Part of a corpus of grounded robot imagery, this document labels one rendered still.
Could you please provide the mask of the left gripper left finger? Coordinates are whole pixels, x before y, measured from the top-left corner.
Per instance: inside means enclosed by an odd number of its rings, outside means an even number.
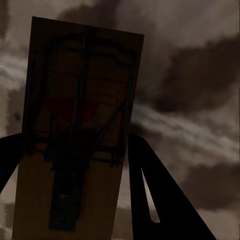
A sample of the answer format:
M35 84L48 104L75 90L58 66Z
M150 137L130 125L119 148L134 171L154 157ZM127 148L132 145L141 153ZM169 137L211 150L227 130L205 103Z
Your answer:
M22 159L21 135L0 138L0 193Z

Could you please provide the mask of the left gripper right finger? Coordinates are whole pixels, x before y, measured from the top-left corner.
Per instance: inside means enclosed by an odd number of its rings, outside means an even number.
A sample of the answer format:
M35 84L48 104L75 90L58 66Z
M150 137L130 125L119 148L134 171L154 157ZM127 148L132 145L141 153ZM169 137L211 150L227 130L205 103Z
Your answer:
M147 141L133 133L128 164L133 240L217 240ZM160 223L151 220L142 171Z

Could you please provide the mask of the mousetrap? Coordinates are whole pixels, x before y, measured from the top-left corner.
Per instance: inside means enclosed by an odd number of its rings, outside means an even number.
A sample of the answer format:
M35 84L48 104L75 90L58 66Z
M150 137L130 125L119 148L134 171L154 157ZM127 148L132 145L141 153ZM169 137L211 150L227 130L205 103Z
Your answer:
M12 240L112 240L144 36L32 16Z

